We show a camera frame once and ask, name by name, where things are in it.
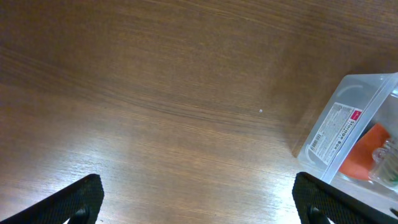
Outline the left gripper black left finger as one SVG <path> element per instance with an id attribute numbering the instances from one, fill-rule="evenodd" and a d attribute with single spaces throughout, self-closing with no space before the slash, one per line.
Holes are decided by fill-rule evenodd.
<path id="1" fill-rule="evenodd" d="M 95 224 L 103 199 L 104 190 L 100 175 L 90 174 L 1 223 Z"/>

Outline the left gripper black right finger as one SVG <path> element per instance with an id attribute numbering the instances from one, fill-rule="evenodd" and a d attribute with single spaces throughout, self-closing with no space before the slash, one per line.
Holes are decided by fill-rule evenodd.
<path id="1" fill-rule="evenodd" d="M 292 196 L 300 221 L 304 224 L 397 224 L 396 218 L 306 172 L 297 173 Z"/>

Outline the red scraper wooden handle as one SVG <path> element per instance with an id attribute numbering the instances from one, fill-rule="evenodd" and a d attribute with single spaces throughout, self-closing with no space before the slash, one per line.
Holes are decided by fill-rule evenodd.
<path id="1" fill-rule="evenodd" d="M 370 180 L 369 172 L 373 168 L 373 152 L 382 147 L 390 134 L 379 123 L 376 123 L 353 146 L 339 168 L 339 172 L 356 180 Z"/>

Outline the clear plastic container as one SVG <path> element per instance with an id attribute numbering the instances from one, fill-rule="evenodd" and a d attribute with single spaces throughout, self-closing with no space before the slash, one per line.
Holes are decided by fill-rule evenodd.
<path id="1" fill-rule="evenodd" d="M 297 159 L 305 172 L 397 219 L 397 192 L 339 172 L 350 150 L 376 123 L 397 139 L 397 74 L 347 75 L 329 99 Z"/>

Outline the clear bag of wall plugs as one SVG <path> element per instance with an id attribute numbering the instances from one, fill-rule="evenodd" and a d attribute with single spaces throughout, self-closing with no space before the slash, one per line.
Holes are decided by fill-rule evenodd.
<path id="1" fill-rule="evenodd" d="M 397 192 L 397 139 L 391 138 L 372 153 L 369 178 Z"/>

